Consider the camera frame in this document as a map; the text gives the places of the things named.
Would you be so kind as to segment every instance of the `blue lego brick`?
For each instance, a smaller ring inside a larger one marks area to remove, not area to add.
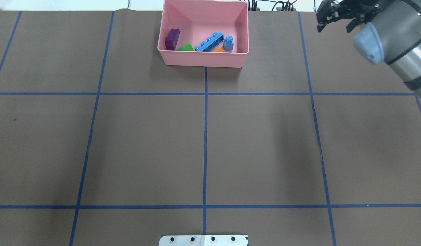
[[[206,41],[201,42],[200,46],[195,47],[195,51],[211,51],[221,42],[223,42],[224,36],[221,32],[214,32],[212,37],[207,38]]]
[[[224,39],[223,49],[224,49],[224,51],[233,50],[233,37],[232,36],[227,36]]]

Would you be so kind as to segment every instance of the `white wall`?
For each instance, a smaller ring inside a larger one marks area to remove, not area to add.
[[[162,10],[163,0],[130,0],[133,10]],[[0,0],[1,10],[118,10],[127,8],[128,0]],[[271,11],[274,3],[259,1],[261,11]],[[314,11],[314,0],[297,0],[294,7],[298,11]]]

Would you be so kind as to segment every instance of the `green block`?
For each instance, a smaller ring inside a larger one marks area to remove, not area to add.
[[[187,44],[181,48],[178,48],[177,50],[179,51],[194,51],[194,48],[192,47],[191,44]]]

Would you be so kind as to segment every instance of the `purple block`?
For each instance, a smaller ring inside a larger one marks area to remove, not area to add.
[[[171,29],[166,36],[165,46],[166,50],[176,50],[177,41],[179,40],[180,30],[179,29]]]

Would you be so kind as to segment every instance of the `light blue block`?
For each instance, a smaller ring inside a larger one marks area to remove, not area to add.
[[[232,36],[227,36],[224,39],[223,49],[224,49],[224,51],[233,50],[233,37]]]

